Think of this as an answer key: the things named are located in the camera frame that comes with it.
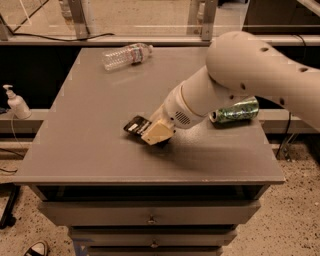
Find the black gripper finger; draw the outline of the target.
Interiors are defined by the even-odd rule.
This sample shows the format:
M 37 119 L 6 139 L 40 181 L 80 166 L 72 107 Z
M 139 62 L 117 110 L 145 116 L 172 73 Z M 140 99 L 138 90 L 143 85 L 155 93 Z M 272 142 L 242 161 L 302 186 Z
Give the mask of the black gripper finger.
M 166 140 L 164 140 L 164 141 L 158 142 L 158 143 L 156 144 L 156 146 L 163 148 L 163 147 L 165 147 L 165 146 L 169 143 L 170 139 L 171 139 L 171 138 L 168 138 L 168 139 L 166 139 Z

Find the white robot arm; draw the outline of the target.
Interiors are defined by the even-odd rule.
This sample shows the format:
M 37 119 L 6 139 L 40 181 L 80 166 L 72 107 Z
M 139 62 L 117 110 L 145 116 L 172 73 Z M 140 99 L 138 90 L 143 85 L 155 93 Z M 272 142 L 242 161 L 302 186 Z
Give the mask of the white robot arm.
M 268 99 L 320 130 L 320 70 L 293 61 L 243 31 L 217 37 L 205 66 L 175 87 L 142 133 L 150 145 L 189 129 L 248 96 Z

